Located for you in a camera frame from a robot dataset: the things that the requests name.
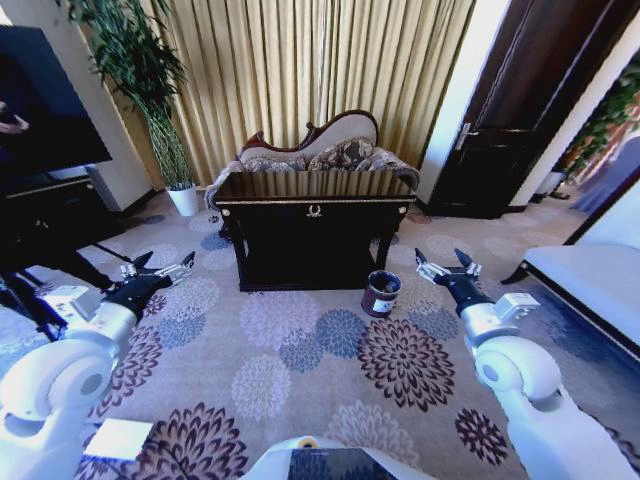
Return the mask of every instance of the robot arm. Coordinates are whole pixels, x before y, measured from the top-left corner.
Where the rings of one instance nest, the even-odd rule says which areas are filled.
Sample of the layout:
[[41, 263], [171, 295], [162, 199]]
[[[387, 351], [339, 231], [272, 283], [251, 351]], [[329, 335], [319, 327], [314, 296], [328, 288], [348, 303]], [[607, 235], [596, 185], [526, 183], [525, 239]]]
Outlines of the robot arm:
[[79, 308], [86, 290], [51, 305], [75, 321], [63, 340], [25, 355], [0, 384], [0, 480], [73, 478], [82, 456], [80, 431], [126, 357], [146, 303], [158, 289], [182, 281], [193, 266], [191, 253], [178, 265], [146, 269], [150, 256], [123, 268], [124, 282], [88, 320]]
[[562, 385], [560, 368], [538, 344], [519, 337], [515, 321], [539, 304], [524, 293], [494, 303], [478, 291], [480, 267], [456, 250], [462, 268], [428, 263], [417, 271], [449, 289], [465, 326], [465, 343], [481, 383], [508, 418], [508, 433], [533, 479], [637, 478], [606, 430], [580, 410]]

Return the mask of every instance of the door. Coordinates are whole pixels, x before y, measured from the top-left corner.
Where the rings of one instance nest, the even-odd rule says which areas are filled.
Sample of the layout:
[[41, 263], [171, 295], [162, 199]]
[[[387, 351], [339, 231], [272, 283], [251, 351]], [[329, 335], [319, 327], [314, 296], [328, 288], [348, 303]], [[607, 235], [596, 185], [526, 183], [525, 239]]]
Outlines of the door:
[[639, 6], [512, 0], [429, 213], [502, 215]]

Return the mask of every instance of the curtain fold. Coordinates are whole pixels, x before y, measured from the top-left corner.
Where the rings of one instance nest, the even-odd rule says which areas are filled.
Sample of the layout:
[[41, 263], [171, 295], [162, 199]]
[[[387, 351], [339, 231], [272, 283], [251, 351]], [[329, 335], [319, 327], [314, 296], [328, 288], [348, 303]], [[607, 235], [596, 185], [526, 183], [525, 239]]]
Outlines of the curtain fold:
[[[158, 14], [154, 0], [143, 0]], [[164, 37], [187, 70], [174, 122], [200, 185], [258, 130], [370, 111], [380, 145], [418, 166], [474, 0], [170, 0]]]

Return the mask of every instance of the television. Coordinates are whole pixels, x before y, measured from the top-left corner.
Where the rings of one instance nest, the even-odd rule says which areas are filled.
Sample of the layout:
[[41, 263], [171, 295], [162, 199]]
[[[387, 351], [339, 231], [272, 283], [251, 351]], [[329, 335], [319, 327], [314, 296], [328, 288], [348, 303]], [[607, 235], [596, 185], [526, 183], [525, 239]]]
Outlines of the television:
[[41, 30], [0, 26], [0, 102], [3, 181], [111, 159]]

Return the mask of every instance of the door handle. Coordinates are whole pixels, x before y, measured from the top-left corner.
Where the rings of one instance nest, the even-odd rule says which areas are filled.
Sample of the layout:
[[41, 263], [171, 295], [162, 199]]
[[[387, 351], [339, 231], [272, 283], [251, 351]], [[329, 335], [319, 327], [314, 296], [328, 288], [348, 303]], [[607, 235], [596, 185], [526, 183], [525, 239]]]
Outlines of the door handle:
[[462, 145], [464, 145], [464, 141], [468, 136], [478, 135], [480, 132], [470, 132], [471, 123], [466, 122], [462, 124], [462, 128], [460, 129], [460, 135], [458, 135], [458, 141], [456, 142], [455, 150], [462, 150]]

